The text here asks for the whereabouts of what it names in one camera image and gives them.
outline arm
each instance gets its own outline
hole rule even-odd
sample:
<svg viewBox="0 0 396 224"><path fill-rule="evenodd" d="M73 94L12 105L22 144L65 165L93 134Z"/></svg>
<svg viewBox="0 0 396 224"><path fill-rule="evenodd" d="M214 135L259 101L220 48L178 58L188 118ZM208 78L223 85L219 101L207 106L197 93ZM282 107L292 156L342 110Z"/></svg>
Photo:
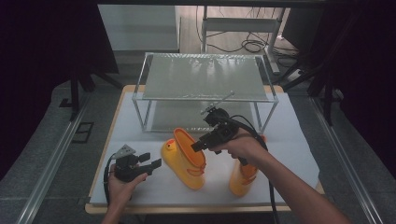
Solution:
<svg viewBox="0 0 396 224"><path fill-rule="evenodd" d="M246 136L245 130L239 129L234 140L210 148L212 151L222 149L227 149L233 158L245 158L249 164L258 167L302 223L350 223L332 203L262 148L253 137Z"/></svg>
<svg viewBox="0 0 396 224"><path fill-rule="evenodd" d="M108 177L108 189L110 193L110 205L107 208L105 218L102 223L119 223L122 212L132 197L134 188L146 180L148 174L139 175L129 183L123 183L114 176L115 164L110 167L110 175Z"/></svg>

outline wall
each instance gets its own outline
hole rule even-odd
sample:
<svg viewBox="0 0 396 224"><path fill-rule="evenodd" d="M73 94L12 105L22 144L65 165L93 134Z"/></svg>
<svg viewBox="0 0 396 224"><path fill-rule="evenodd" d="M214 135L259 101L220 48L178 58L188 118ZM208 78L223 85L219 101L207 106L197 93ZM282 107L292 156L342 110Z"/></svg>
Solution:
<svg viewBox="0 0 396 224"><path fill-rule="evenodd" d="M99 5L113 50L178 50L174 6Z"/></svg>

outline left hand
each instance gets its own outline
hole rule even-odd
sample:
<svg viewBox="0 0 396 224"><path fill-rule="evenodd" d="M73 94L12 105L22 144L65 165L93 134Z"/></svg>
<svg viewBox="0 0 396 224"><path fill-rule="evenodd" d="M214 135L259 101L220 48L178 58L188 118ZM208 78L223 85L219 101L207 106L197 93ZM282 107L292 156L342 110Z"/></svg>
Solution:
<svg viewBox="0 0 396 224"><path fill-rule="evenodd" d="M112 164L110 167L110 173L108 176L108 191L110 194L110 206L116 204L117 207L123 208L128 203L134 192L134 188L142 181L146 180L148 174L139 175L133 181L124 183L118 180L114 176L114 170L116 164Z"/></svg>

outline rubber boot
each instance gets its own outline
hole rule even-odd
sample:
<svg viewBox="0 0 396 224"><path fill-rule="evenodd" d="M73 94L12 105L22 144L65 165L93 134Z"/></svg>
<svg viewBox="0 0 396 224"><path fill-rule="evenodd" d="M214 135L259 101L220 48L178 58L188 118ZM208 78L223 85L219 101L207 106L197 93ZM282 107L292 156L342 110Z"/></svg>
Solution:
<svg viewBox="0 0 396 224"><path fill-rule="evenodd" d="M174 136L163 144L163 160L187 187L200 189L205 183L205 154L192 149L195 140L183 129L174 129Z"/></svg>
<svg viewBox="0 0 396 224"><path fill-rule="evenodd" d="M250 191L258 171L259 169L253 165L243 166L239 160L235 160L229 183L231 192L238 197L245 196Z"/></svg>

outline black curtain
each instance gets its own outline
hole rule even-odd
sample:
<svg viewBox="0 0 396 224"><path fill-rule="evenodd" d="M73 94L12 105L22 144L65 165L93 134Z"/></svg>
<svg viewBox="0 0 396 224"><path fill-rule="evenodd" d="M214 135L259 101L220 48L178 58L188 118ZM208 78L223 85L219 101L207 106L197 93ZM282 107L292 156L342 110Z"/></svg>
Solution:
<svg viewBox="0 0 396 224"><path fill-rule="evenodd" d="M0 64L2 178L72 70L118 73L97 5L59 1L0 3Z"/></svg>
<svg viewBox="0 0 396 224"><path fill-rule="evenodd" d="M332 73L347 118L396 176L396 6L370 0L338 52Z"/></svg>

